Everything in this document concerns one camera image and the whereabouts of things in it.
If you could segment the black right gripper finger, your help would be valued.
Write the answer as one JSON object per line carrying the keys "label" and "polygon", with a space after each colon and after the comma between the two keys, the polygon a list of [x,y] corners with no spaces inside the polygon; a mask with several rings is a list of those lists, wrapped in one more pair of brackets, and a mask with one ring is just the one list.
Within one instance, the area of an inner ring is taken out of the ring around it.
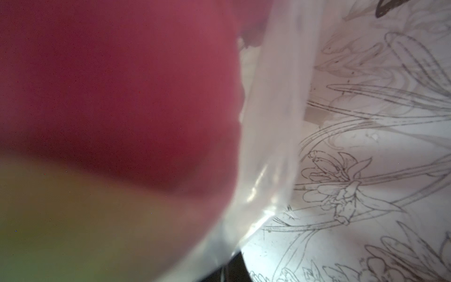
{"label": "black right gripper finger", "polygon": [[252,282],[243,254],[239,252],[227,264],[221,266],[201,282]]}

